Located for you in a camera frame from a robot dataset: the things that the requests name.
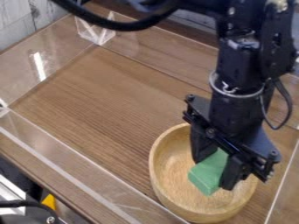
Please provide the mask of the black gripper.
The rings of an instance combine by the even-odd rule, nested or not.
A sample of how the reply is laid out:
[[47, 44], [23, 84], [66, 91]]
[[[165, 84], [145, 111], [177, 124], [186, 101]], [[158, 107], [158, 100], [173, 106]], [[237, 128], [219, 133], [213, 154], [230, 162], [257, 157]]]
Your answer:
[[191, 157], [201, 163], [218, 149], [229, 154], [219, 186], [229, 191], [254, 175], [269, 180], [282, 161], [280, 149], [264, 129], [274, 96], [272, 87], [253, 94], [228, 94], [218, 90], [205, 99], [189, 94], [183, 120], [191, 125]]

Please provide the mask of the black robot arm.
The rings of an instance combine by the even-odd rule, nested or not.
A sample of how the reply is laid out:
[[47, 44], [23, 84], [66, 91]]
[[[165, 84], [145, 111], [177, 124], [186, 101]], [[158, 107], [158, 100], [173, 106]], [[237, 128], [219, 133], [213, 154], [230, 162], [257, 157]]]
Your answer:
[[299, 0], [126, 0], [146, 17], [134, 22], [110, 20], [77, 0], [53, 0], [94, 25], [119, 32], [138, 32], [158, 25], [178, 10], [215, 20], [219, 39], [218, 65], [210, 74], [213, 96], [186, 97], [183, 119], [191, 125], [191, 155], [203, 164], [218, 151], [229, 157], [218, 186], [233, 190], [240, 181], [257, 176], [269, 180], [282, 160], [264, 130], [281, 81], [293, 72], [298, 51], [293, 22]]

